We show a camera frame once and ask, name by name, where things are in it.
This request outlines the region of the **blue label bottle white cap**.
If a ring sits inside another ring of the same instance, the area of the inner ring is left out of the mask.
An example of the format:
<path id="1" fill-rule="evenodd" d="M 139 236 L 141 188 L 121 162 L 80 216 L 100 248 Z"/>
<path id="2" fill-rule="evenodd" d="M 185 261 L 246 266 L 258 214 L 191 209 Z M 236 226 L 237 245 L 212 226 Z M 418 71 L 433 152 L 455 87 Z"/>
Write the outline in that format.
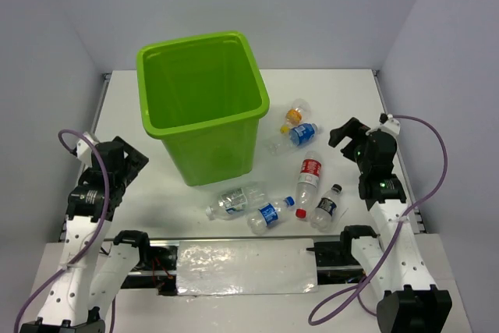
<path id="1" fill-rule="evenodd" d="M 303 123 L 289 130 L 289 139 L 295 147 L 301 147 L 309 143 L 318 133 L 315 123 Z"/>

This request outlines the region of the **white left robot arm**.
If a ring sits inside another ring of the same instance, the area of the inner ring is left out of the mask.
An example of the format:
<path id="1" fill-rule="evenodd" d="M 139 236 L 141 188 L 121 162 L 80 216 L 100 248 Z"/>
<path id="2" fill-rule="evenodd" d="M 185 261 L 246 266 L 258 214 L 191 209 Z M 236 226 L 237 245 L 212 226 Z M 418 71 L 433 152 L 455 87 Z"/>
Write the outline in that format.
<path id="1" fill-rule="evenodd" d="M 153 259 L 148 234 L 123 230 L 97 266 L 115 209 L 148 158 L 119 136 L 101 142 L 91 133 L 71 134 L 78 140 L 68 151 L 85 169 L 68 195 L 58 269 L 21 307 L 16 332 L 112 331 L 105 319 L 114 316 L 122 283 L 133 268 L 142 270 Z"/>

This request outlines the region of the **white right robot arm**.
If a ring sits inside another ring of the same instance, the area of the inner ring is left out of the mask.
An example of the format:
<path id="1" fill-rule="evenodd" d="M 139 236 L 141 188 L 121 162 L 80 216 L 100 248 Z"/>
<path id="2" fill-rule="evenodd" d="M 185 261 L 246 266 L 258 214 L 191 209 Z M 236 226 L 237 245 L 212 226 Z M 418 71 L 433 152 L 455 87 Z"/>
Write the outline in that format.
<path id="1" fill-rule="evenodd" d="M 352 117 L 330 132 L 331 147 L 350 139 L 341 153 L 359 169 L 359 197 L 375 224 L 349 226 L 342 232 L 340 258 L 358 262 L 365 278 L 333 314 L 340 314 L 370 286 L 378 298 L 380 331 L 440 332 L 451 311 L 451 296 L 437 286 L 425 265 L 409 220 L 413 206 L 393 171 L 399 133 L 398 118 L 386 114 L 375 128 Z"/>

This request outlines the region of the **red label bottle red cap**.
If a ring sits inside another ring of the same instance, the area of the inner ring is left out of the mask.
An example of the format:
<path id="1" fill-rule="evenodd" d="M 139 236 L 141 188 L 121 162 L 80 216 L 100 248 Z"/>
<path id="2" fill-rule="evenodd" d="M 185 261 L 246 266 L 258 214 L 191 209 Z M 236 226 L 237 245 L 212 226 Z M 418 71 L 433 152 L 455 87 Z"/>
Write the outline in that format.
<path id="1" fill-rule="evenodd" d="M 321 156 L 316 151 L 307 151 L 301 164 L 296 187 L 296 217 L 305 220 L 317 198 L 322 169 Z"/>

